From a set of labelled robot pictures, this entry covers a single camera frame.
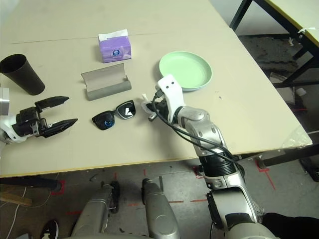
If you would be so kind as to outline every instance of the cable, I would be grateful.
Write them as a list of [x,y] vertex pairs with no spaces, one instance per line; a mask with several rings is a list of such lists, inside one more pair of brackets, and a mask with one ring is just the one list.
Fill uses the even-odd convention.
[[200,137],[194,136],[194,135],[192,135],[192,134],[190,134],[190,133],[188,133],[188,132],[186,132],[186,131],[184,131],[184,130],[182,130],[182,129],[176,127],[176,126],[174,126],[173,124],[169,123],[169,122],[158,112],[158,110],[157,110],[157,108],[156,108],[156,105],[155,105],[155,99],[156,99],[156,98],[158,98],[158,96],[155,95],[155,96],[153,97],[153,100],[152,100],[152,107],[153,107],[153,109],[154,109],[156,115],[157,115],[165,124],[167,124],[169,127],[171,127],[180,137],[182,137],[182,138],[185,139],[186,141],[188,141],[188,142],[190,142],[190,143],[192,143],[192,144],[194,144],[194,145],[196,145],[196,146],[198,146],[198,147],[201,147],[202,149],[207,150],[208,152],[211,152],[211,153],[213,153],[213,154],[216,154],[216,155],[218,155],[219,157],[221,157],[221,158],[223,158],[223,159],[225,159],[225,160],[228,160],[228,161],[230,161],[230,162],[232,162],[232,163],[237,164],[236,161],[230,159],[229,157],[226,157],[226,156],[224,156],[224,155],[221,155],[221,154],[219,154],[219,153],[217,153],[217,152],[215,152],[215,151],[213,151],[213,150],[210,150],[210,149],[208,149],[208,148],[206,148],[206,147],[204,147],[204,146],[202,146],[202,145],[200,145],[200,144],[197,144],[197,143],[195,143],[195,142],[189,140],[188,138],[182,136],[180,133],[183,133],[183,134],[185,134],[185,135],[187,135],[187,136],[189,136],[189,137],[195,138],[195,139],[197,139],[197,140],[204,141],[204,142],[206,142],[206,143],[212,144],[212,145],[214,145],[215,147],[218,147],[218,148],[224,150],[224,151],[226,152],[226,154],[228,154],[228,156],[232,157],[231,152],[230,152],[227,148],[225,148],[225,147],[219,145],[218,143],[212,142],[212,141],[207,140],[207,139],[204,139],[204,138],[200,138]]
[[42,204],[39,204],[39,205],[36,205],[36,206],[25,206],[25,205],[21,205],[21,206],[23,206],[25,208],[39,208],[39,207],[42,207],[43,205],[45,205],[49,201],[49,199],[51,197],[51,192],[52,191],[49,192],[48,197],[46,198],[46,200]]
[[44,204],[46,204],[47,201],[49,201],[50,197],[51,197],[51,191],[49,192],[49,196],[46,198],[46,200],[44,201],[44,203],[42,203],[42,204],[40,204],[40,205],[37,205],[37,206],[26,206],[26,205],[21,205],[21,206],[23,206],[23,207],[25,207],[25,208],[39,208],[39,207],[42,207]]
[[197,136],[195,136],[195,135],[192,135],[192,134],[190,134],[190,133],[188,133],[188,132],[186,132],[186,131],[184,131],[184,130],[182,130],[182,129],[176,127],[176,126],[174,126],[173,124],[169,123],[169,122],[157,111],[157,108],[156,108],[156,105],[155,105],[155,99],[156,99],[156,98],[159,98],[159,95],[160,95],[160,94],[158,94],[158,92],[157,92],[157,93],[155,94],[155,96],[153,97],[152,107],[154,108],[154,111],[155,111],[156,115],[157,115],[165,124],[167,124],[169,127],[173,128],[173,129],[175,129],[176,131],[178,131],[178,132],[180,132],[180,133],[183,133],[183,134],[185,134],[185,135],[187,135],[187,136],[189,136],[189,137],[192,137],[192,138],[195,138],[195,139],[197,139],[197,140],[200,140],[200,141],[203,141],[203,142],[212,144],[212,145],[214,145],[215,147],[218,147],[218,148],[222,149],[223,151],[225,151],[226,154],[228,154],[229,157],[233,157],[233,155],[231,154],[231,152],[230,152],[227,148],[223,147],[222,145],[220,145],[220,144],[218,144],[218,143],[215,143],[215,142],[213,142],[213,141],[210,141],[210,140],[208,140],[208,139],[205,139],[205,138],[201,138],[201,137],[197,137]]
[[[25,196],[25,193],[26,193],[26,187],[24,188],[24,192],[23,192],[22,197]],[[8,235],[6,236],[5,239],[8,239],[9,236],[10,236],[10,234],[11,234],[11,231],[12,231],[13,225],[14,225],[14,223],[15,223],[15,219],[16,219],[16,215],[17,215],[17,212],[18,212],[19,207],[20,207],[20,204],[18,204],[18,206],[17,206],[16,209],[15,209],[14,218],[13,218],[13,221],[12,221],[12,224],[11,224],[11,227],[10,227],[10,230],[9,230],[9,232],[8,232]]]
[[307,134],[319,133],[319,130],[308,132]]
[[209,239],[212,239],[214,229],[214,222],[211,222],[210,231],[209,231]]
[[5,204],[8,204],[9,202],[6,202],[6,203],[3,203],[1,206],[0,206],[0,208],[2,208]]
[[206,147],[203,147],[203,146],[201,146],[200,144],[195,143],[195,142],[191,141],[190,139],[184,137],[183,135],[181,135],[181,134],[180,134],[179,132],[177,132],[177,131],[175,131],[175,133],[177,133],[181,138],[185,139],[187,142],[190,142],[190,143],[192,143],[192,144],[194,144],[194,145],[196,145],[196,146],[198,146],[198,147],[201,147],[202,149],[205,149],[205,150],[207,150],[208,152],[211,152],[211,153],[213,153],[213,154],[216,154],[216,155],[218,155],[219,157],[224,158],[225,160],[230,161],[230,162],[236,164],[238,167],[241,167],[241,165],[240,165],[239,163],[237,163],[235,160],[232,160],[232,159],[230,159],[230,158],[227,158],[227,157],[225,157],[224,155],[222,155],[222,154],[220,154],[220,153],[216,153],[215,151],[213,151],[213,150],[211,150],[211,149],[208,149],[208,148],[206,148]]
[[[24,188],[24,192],[23,192],[22,197],[25,196],[25,193],[26,193],[26,187]],[[39,208],[39,207],[42,207],[44,204],[46,204],[50,197],[51,197],[51,191],[50,191],[49,196],[47,197],[47,199],[44,201],[44,203],[42,203],[42,204],[40,204],[40,205],[37,205],[37,206],[25,206],[25,205],[21,205],[21,206],[26,207],[26,208]],[[11,231],[12,231],[13,225],[14,225],[14,223],[15,223],[15,219],[16,219],[16,215],[17,215],[17,212],[18,212],[19,207],[20,207],[20,204],[18,204],[17,207],[16,207],[16,209],[15,209],[14,218],[13,218],[13,221],[12,221],[12,224],[11,224],[11,227],[10,227],[10,230],[9,230],[9,232],[8,232],[8,235],[6,236],[5,239],[8,239],[9,236],[10,236],[10,234],[11,234]]]

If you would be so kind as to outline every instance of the person's leg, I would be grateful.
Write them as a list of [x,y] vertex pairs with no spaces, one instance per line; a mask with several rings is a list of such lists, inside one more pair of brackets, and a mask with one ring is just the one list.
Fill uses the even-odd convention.
[[281,239],[301,239],[319,237],[319,219],[308,217],[286,217],[277,213],[267,213],[262,224]]

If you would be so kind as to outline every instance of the sunglasses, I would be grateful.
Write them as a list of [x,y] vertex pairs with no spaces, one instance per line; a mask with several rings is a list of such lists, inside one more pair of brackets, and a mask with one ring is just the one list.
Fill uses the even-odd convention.
[[99,129],[106,130],[115,124],[115,113],[117,113],[117,115],[124,120],[132,118],[136,113],[134,102],[126,101],[117,106],[114,111],[105,111],[99,113],[92,118],[92,121]]

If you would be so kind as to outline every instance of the green plate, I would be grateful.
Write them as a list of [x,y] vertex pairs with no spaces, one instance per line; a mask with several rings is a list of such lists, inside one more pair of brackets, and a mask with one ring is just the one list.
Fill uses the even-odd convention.
[[163,76],[172,74],[183,91],[195,91],[206,86],[212,78],[210,65],[200,56],[186,51],[174,51],[159,62]]

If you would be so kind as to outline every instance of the white table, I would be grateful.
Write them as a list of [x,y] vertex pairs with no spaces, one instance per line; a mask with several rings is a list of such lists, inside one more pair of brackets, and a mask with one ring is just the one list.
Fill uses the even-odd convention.
[[[127,28],[132,59],[103,64],[98,33]],[[234,154],[311,144],[300,123],[253,58],[209,1],[95,0],[21,1],[1,30],[0,55],[25,54],[46,85],[30,96],[1,75],[10,88],[10,111],[31,107],[52,96],[69,96],[61,107],[44,112],[48,122],[78,118],[63,133],[29,138],[5,147],[1,177],[34,175],[115,165],[196,157],[193,146],[159,119],[149,122],[141,94],[152,98],[160,79],[158,62],[184,50],[206,59],[213,80],[185,93],[186,104],[207,110]],[[125,64],[130,91],[87,101],[81,73]],[[116,118],[111,129],[97,129],[91,117],[134,100],[135,117]]]

